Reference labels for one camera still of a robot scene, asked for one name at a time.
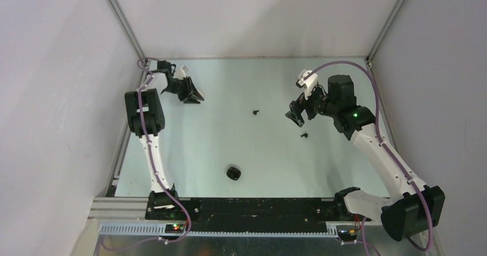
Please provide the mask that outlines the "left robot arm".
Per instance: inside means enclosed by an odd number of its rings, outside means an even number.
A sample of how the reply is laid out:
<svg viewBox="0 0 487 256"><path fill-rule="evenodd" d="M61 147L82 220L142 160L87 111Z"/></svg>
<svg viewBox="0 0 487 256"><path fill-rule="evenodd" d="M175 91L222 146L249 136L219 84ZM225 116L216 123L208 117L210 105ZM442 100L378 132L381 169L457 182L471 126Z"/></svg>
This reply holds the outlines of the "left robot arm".
<svg viewBox="0 0 487 256"><path fill-rule="evenodd" d="M145 214L147 220L182 220L183 206L175 184L165 171L159 138L165 129L165 116L160 101L163 93L174 94L185 104L199 104L203 94L187 75L188 68L166 60L140 58L137 66L146 74L134 91L125 93L125 106L130 131L142 144L150 173L150 194Z"/></svg>

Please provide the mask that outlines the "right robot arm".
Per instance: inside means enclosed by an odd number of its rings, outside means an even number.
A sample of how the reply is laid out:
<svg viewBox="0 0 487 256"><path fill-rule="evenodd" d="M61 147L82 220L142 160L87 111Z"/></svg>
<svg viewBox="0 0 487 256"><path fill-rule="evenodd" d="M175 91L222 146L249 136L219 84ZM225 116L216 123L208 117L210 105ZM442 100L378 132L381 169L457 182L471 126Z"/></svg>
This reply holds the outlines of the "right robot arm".
<svg viewBox="0 0 487 256"><path fill-rule="evenodd" d="M335 194L336 217L349 220L357 214L380 222L395 241L436 227L445 193L439 186L429 187L377 132L374 114L357 104L351 77L333 75L323 88L316 75L303 71L296 85L303 93L289 104L285 116L299 127L304 125L302 112L309 120L317 115L332 118L337 131L367 156L389 195L371 195L358 187L344 189Z"/></svg>

